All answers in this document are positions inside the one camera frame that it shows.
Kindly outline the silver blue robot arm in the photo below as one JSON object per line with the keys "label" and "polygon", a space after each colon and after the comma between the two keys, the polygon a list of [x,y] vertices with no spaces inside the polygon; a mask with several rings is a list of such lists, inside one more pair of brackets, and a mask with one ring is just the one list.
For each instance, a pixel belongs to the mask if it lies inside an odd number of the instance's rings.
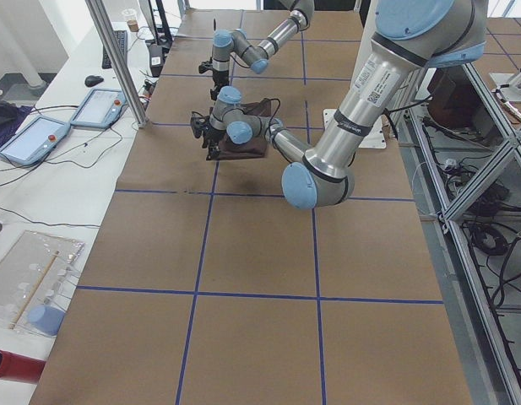
{"label": "silver blue robot arm", "polygon": [[269,59],[286,42],[310,27],[315,11],[314,1],[281,1],[281,3],[290,11],[290,15],[258,44],[253,44],[242,29],[214,32],[211,57],[198,66],[198,72],[201,74],[212,72],[214,87],[210,90],[211,100],[216,100],[222,88],[230,84],[232,56],[241,59],[244,67],[254,73],[263,73],[269,65]]}
{"label": "silver blue robot arm", "polygon": [[281,184],[285,199],[299,209],[343,202],[353,191],[351,159],[375,121],[407,77],[419,68],[459,66],[479,59],[486,45],[485,1],[381,1],[375,10],[372,51],[315,145],[303,143],[273,117],[253,116],[242,106],[240,91],[228,82],[231,57],[255,73],[295,34],[308,29],[314,4],[289,1],[284,20],[260,44],[241,30],[217,30],[211,58],[200,72],[211,71],[214,107],[194,117],[191,127],[217,159],[224,139],[234,144],[264,138],[287,160]]}

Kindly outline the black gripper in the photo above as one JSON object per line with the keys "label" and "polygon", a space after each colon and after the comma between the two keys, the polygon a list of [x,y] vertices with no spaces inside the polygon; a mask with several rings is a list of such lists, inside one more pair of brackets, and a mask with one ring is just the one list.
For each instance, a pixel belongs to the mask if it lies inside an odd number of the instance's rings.
{"label": "black gripper", "polygon": [[217,100],[222,87],[229,84],[229,71],[213,71],[212,79],[214,87],[210,90],[210,98],[211,100]]}
{"label": "black gripper", "polygon": [[206,160],[218,160],[220,156],[219,143],[223,138],[223,131],[209,127],[204,132],[204,143],[207,147]]}

